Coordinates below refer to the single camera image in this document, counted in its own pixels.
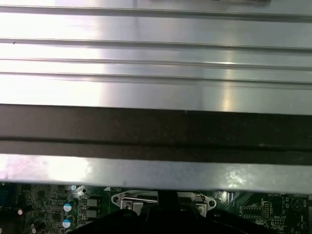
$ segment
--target metal plate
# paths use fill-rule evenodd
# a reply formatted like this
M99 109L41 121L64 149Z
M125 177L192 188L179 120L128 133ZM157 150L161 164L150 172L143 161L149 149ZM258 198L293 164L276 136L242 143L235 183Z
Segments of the metal plate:
M0 155L0 179L176 190L312 193L310 166Z
M0 1L0 103L311 115L311 3Z

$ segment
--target mounting screw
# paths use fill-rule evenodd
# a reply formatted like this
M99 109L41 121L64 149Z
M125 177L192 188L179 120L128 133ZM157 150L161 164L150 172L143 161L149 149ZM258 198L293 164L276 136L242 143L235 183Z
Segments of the mounting screw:
M210 201L208 204L209 204L209 206L211 206L211 207L215 206L215 202L214 202L214 201Z
M132 210L132 204L127 202L123 205L123 208L127 209L127 210Z

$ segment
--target electrolytic capacitor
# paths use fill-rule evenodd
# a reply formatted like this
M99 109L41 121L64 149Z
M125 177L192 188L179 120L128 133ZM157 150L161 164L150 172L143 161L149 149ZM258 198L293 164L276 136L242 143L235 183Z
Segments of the electrolytic capacitor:
M78 199L74 198L69 200L65 203L63 206L64 211L70 212L72 209L74 209L78 205Z
M63 220L62 226L64 228L69 228L74 222L75 222L75 217L73 217L72 215L69 215L66 217L66 219Z

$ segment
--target motherboard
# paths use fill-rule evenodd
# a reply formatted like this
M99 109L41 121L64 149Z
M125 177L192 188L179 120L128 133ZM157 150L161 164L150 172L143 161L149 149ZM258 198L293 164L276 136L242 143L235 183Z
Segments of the motherboard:
M123 208L115 198L127 191L136 190L3 183L0 185L0 231L2 234L67 234ZM309 233L306 195L225 191L186 194L193 193L208 197L211 208L226 210L280 234ZM9 218L10 213L15 214L14 218Z

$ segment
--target green circuit board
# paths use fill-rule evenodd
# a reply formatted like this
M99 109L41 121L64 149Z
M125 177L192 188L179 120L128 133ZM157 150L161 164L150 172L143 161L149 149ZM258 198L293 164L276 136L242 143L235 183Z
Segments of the green circuit board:
M15 229L2 234L31 234L34 225L46 226L38 233L69 233L120 209L111 197L125 188L83 185L0 185L0 211L31 205L32 211L19 219ZM281 234L307 234L308 196L296 194L256 194L246 192L201 192L217 201L219 209L274 229Z

